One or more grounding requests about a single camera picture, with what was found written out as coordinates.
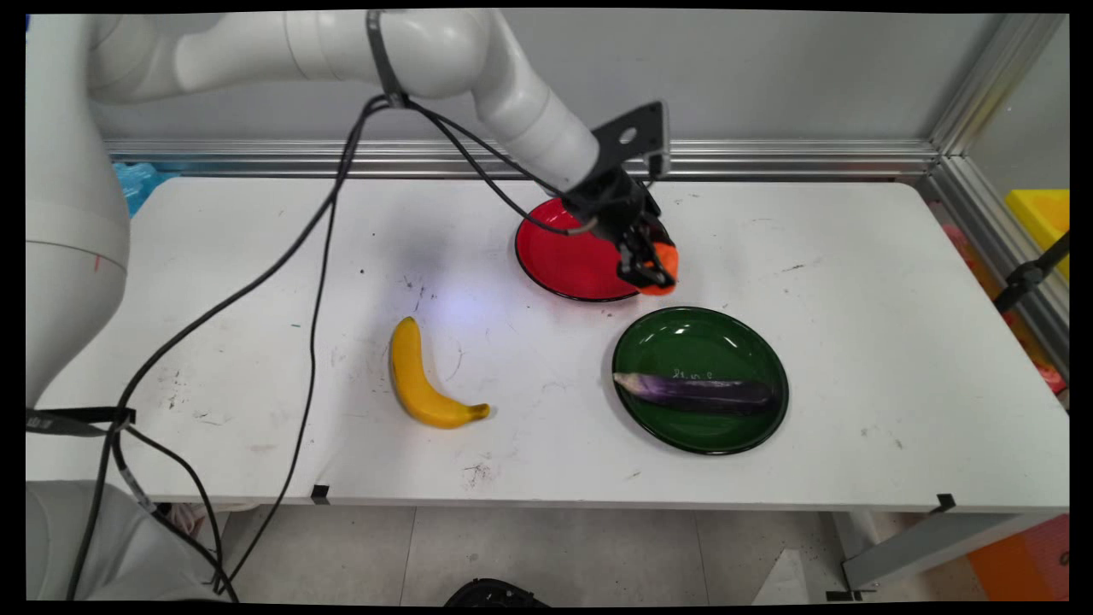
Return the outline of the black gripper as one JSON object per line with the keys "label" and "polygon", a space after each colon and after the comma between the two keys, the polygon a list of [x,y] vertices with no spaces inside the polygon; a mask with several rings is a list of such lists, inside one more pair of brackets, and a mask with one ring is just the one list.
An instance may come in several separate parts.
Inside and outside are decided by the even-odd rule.
{"label": "black gripper", "polygon": [[563,192],[563,206],[598,240],[618,246],[618,277],[636,289],[673,288],[673,243],[651,186],[623,168],[601,173]]}

